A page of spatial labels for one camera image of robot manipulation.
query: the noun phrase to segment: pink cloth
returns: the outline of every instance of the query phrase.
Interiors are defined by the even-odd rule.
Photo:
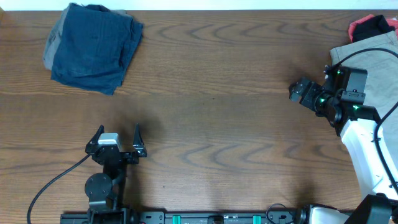
[[[370,15],[365,16],[364,18],[362,18],[362,19],[360,19],[360,20],[357,20],[357,21],[355,21],[355,22],[353,22],[353,23],[351,23],[351,24],[349,25],[349,28],[348,28],[348,35],[349,35],[349,39],[351,40],[351,42],[353,41],[353,38],[354,38],[354,37],[353,37],[353,33],[354,33],[354,30],[355,30],[356,25],[357,25],[357,24],[361,24],[361,23],[365,22],[366,20],[368,20],[368,19],[370,19],[370,18],[373,18],[373,17],[374,17],[374,15],[370,14]],[[390,26],[393,26],[393,27],[396,28],[396,34],[397,34],[397,37],[398,37],[398,21],[397,21],[397,20],[393,20],[393,19],[386,19],[386,21],[387,21],[387,23],[388,23]]]

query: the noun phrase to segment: white wall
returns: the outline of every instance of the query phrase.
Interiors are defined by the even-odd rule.
[[[62,10],[72,0],[0,0],[4,10]],[[398,9],[398,0],[83,0],[126,10]]]

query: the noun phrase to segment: folded blue cloth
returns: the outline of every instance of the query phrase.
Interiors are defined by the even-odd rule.
[[[104,6],[71,4],[51,79],[112,95],[141,39],[142,24]]]

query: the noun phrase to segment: gray fabric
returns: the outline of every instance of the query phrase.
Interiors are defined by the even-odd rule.
[[[330,50],[332,64],[362,49],[379,47],[398,53],[398,41],[395,31],[377,35],[353,44]],[[345,66],[363,68],[368,71],[365,84],[364,105],[374,106],[383,117],[398,101],[398,59],[393,55],[380,52],[364,52],[348,59]],[[398,111],[393,112],[383,123],[384,140],[398,167]]]
[[[58,46],[61,43],[63,23],[67,17],[70,4],[61,13],[60,19],[55,23],[52,30],[50,31],[49,37],[45,43],[44,53],[43,53],[43,63],[44,67],[48,70],[52,69],[55,53],[57,52]],[[125,10],[111,10],[111,12],[122,15],[130,16]]]

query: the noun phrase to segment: wooden table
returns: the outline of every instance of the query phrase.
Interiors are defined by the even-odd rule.
[[[113,96],[50,80],[44,44],[60,12],[6,12],[0,28],[0,217],[25,223],[36,193],[85,156],[103,124],[148,158],[129,166],[137,210],[265,210],[361,201],[347,150],[324,118],[289,101],[302,76],[323,81],[350,22],[392,11],[131,11],[144,36]],[[91,159],[38,199],[34,223],[85,211]]]

